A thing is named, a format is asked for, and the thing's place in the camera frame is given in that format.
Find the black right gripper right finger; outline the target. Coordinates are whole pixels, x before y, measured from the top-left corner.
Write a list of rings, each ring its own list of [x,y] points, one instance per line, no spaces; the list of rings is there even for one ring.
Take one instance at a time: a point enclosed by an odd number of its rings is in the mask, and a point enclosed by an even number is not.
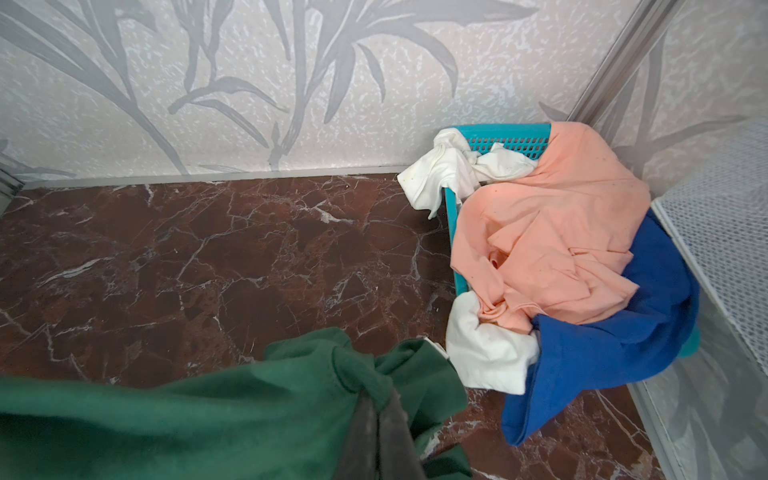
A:
[[[383,480],[427,479],[396,390],[378,416],[378,469]]]

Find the green t-shirt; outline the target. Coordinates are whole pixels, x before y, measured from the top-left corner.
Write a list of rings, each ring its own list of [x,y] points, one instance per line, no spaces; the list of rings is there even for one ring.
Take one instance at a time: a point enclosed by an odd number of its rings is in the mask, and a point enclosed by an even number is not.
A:
[[[270,345],[261,361],[149,390],[3,377],[5,479],[332,479],[358,396],[396,390],[427,479],[468,479],[460,447],[427,448],[467,407],[425,338],[373,356],[340,329]]]

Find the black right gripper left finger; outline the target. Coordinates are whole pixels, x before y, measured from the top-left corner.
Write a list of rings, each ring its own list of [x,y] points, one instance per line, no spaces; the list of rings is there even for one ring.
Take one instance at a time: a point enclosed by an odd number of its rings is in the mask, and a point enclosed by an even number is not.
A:
[[[376,478],[378,413],[367,392],[358,396],[333,480]]]

